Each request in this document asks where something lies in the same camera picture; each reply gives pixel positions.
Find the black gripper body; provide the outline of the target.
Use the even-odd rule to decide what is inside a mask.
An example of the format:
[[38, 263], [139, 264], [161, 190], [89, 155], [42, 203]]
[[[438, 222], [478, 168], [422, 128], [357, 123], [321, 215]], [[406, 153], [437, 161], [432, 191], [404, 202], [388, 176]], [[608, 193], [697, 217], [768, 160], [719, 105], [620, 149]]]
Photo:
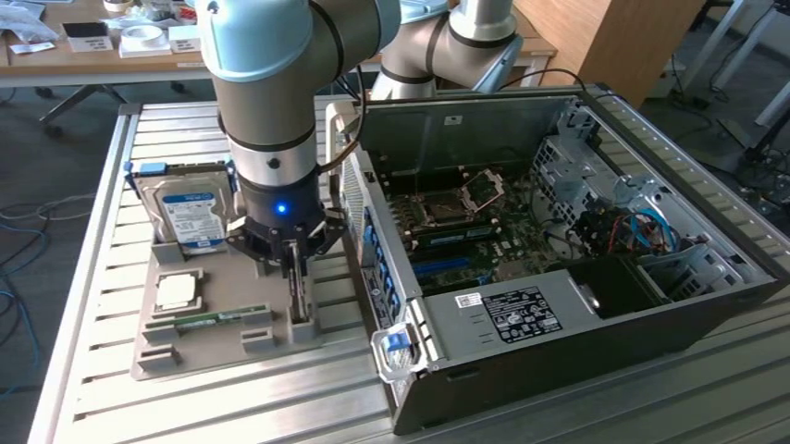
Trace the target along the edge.
[[278, 228], [284, 240], [297, 241], [298, 226], [314, 228], [325, 217], [320, 179], [302, 178], [286, 186], [264, 186], [239, 178], [245, 220]]

